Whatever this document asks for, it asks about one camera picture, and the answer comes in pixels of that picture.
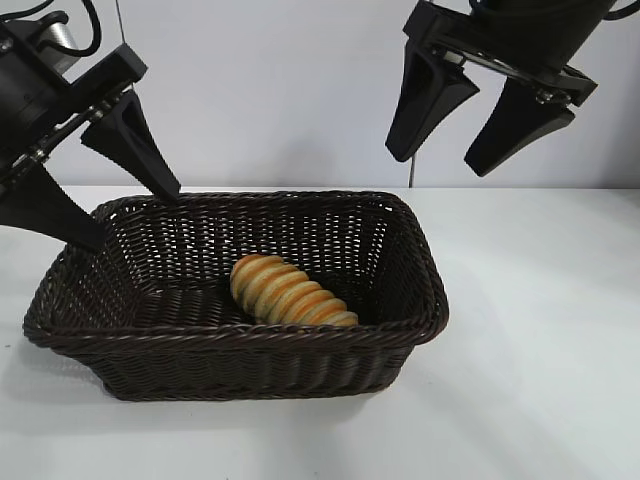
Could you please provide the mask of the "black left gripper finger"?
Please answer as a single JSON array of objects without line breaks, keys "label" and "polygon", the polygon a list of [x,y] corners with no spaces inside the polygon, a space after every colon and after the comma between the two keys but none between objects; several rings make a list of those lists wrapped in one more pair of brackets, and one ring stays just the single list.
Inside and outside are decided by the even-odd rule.
[{"label": "black left gripper finger", "polygon": [[175,202],[181,185],[149,130],[140,99],[127,90],[81,135],[81,143],[130,173],[158,198]]},{"label": "black left gripper finger", "polygon": [[56,238],[90,252],[99,251],[106,239],[104,228],[39,163],[31,163],[1,184],[1,224]]}]

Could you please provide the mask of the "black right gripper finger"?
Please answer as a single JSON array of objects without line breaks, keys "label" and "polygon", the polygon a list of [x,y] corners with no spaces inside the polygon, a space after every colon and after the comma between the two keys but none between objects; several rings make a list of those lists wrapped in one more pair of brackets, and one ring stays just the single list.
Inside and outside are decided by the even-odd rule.
[{"label": "black right gripper finger", "polygon": [[396,161],[408,161],[450,113],[478,92],[462,66],[406,43],[400,95],[385,146]]},{"label": "black right gripper finger", "polygon": [[532,142],[567,127],[575,114],[563,104],[540,103],[532,88],[508,78],[464,161],[484,177]]}]

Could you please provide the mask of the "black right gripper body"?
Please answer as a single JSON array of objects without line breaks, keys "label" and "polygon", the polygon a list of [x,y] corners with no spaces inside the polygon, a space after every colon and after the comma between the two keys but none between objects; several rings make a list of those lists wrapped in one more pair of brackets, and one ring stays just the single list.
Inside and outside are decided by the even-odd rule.
[{"label": "black right gripper body", "polygon": [[511,77],[561,91],[581,106],[597,85],[568,65],[605,19],[611,1],[471,1],[463,14],[418,2],[403,27],[409,42],[501,63]]}]

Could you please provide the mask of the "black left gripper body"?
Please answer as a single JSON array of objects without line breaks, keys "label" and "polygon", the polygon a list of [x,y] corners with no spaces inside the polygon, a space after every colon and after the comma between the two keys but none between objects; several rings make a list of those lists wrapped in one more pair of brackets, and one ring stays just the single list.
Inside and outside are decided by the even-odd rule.
[{"label": "black left gripper body", "polygon": [[69,133],[103,117],[146,73],[121,44],[74,82],[64,73],[101,44],[99,24],[89,47],[77,48],[64,23],[1,26],[1,184],[42,161]]}]

